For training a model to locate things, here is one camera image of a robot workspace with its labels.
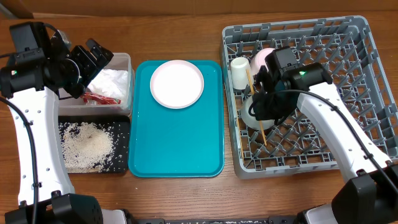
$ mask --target white grains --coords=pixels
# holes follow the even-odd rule
[[[62,152],[68,172],[100,172],[114,156],[112,133],[93,123],[70,124],[63,132]]]

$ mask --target plastic crate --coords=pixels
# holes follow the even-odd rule
[[[221,45],[234,170],[239,178],[338,169],[323,139],[299,110],[280,126],[266,130],[267,146],[261,133],[241,121],[239,109],[250,94],[247,90],[233,89],[229,64],[236,57],[251,59],[268,47],[289,45],[301,64],[320,62],[332,75],[341,99],[370,139],[391,159],[398,158],[398,138],[394,132],[397,106],[364,17],[228,26],[223,29]]]
[[[112,60],[104,69],[125,70],[128,72],[127,89],[129,97],[126,102],[118,105],[85,105],[83,99],[60,100],[60,116],[79,115],[106,115],[118,114],[130,116],[132,111],[132,99],[134,93],[134,70],[131,67],[130,55],[127,53],[113,53]],[[65,90],[60,90],[60,97],[70,96]]]

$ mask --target blue tray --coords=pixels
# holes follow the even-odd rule
[[[138,177],[214,177],[224,167],[224,103],[220,66],[189,61],[205,87],[188,108],[166,108],[152,97],[150,78],[166,60],[146,61],[136,72],[129,168]]]

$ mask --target gray dish rack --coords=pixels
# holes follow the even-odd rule
[[[398,110],[367,20],[346,16],[270,22],[223,29],[221,59],[236,175],[253,179],[338,169],[322,137],[299,110],[266,131],[267,146],[261,133],[240,119],[239,109],[250,93],[233,89],[229,64],[236,57],[251,59],[264,48],[284,46],[293,48],[301,64],[319,62],[329,71],[359,125],[380,150],[397,160]]]

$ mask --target black tray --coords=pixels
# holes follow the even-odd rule
[[[127,171],[127,162],[129,156],[129,140],[130,140],[130,118],[121,115],[107,116],[59,116],[58,123],[63,124],[60,128],[61,142],[63,141],[64,131],[68,125],[65,123],[95,123],[107,129],[113,127],[113,143],[114,156],[111,161],[105,162],[104,169],[100,173],[122,173]]]

